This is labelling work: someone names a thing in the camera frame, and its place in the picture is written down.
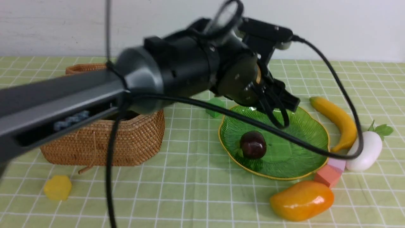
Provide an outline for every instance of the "toy banana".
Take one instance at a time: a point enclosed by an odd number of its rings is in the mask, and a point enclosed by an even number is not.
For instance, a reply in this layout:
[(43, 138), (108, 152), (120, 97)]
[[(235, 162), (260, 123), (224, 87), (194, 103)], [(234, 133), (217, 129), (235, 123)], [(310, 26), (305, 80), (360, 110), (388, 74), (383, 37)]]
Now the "toy banana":
[(326, 116), (340, 131), (339, 143), (331, 148), (331, 152), (350, 149), (357, 138), (356, 124), (353, 119), (339, 106), (322, 97), (311, 97), (309, 102), (318, 112)]

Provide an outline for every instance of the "mango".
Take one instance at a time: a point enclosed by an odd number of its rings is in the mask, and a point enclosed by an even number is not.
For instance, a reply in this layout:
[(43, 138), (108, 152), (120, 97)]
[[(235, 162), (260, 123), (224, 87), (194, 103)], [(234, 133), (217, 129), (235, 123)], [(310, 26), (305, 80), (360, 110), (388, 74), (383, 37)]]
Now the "mango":
[(335, 196), (326, 185), (301, 181), (270, 197), (274, 213), (283, 219), (300, 222), (329, 209)]

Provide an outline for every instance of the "green checkered tablecloth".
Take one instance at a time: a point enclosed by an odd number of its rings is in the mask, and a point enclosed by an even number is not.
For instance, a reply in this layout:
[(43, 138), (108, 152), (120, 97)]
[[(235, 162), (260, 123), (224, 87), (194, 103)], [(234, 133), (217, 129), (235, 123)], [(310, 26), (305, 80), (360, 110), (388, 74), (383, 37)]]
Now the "green checkered tablecloth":
[[(67, 66), (104, 62), (104, 58), (0, 57), (0, 88), (64, 74)], [(116, 215), (120, 228), (375, 228), (405, 227), (405, 63), (332, 62), (357, 107), (361, 123), (388, 124), (394, 133), (383, 143), (378, 162), (363, 173), (346, 171), (333, 189), (333, 206), (309, 221), (293, 223), (275, 216), (269, 197), (295, 181), (254, 176), (234, 164), (221, 147), (221, 117), (175, 104), (165, 109), (161, 151), (143, 165), (113, 169)], [(321, 61), (273, 60), (274, 77), (302, 98), (301, 107), (324, 124), (332, 145), (338, 129), (318, 114), (309, 96), (324, 96), (349, 109)], [(209, 92), (196, 98), (208, 100)], [(234, 105), (226, 101), (227, 107)], [(17, 158), (0, 184), (1, 228), (109, 227), (104, 167), (78, 175), (82, 167), (48, 163), (39, 149)], [(46, 180), (68, 175), (67, 201), (48, 200)]]

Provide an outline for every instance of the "pink block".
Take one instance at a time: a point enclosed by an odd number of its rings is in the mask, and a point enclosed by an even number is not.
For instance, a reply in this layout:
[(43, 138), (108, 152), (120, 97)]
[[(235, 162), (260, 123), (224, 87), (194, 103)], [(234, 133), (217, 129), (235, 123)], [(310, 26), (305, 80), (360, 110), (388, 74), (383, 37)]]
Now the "pink block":
[(345, 171), (346, 161), (330, 157), (328, 160), (328, 165), (335, 168), (338, 172), (343, 173)]
[(341, 175), (335, 167), (325, 165), (316, 172), (313, 180), (333, 188), (339, 182)]

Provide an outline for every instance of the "plastic fruit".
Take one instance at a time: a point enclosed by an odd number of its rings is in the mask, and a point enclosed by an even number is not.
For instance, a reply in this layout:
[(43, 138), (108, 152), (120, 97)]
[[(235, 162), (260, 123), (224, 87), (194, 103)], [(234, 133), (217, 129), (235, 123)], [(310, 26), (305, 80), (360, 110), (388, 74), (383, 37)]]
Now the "plastic fruit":
[(315, 181), (301, 181), (273, 195), (270, 205), (283, 219), (300, 222), (330, 208), (335, 200), (331, 189)]
[(318, 112), (326, 116), (340, 131), (340, 140), (331, 151), (350, 149), (357, 139), (357, 128), (352, 118), (339, 106), (322, 97), (311, 97), (309, 102)]
[(249, 131), (243, 134), (238, 147), (239, 156), (247, 159), (260, 159), (267, 150), (266, 141), (258, 131)]

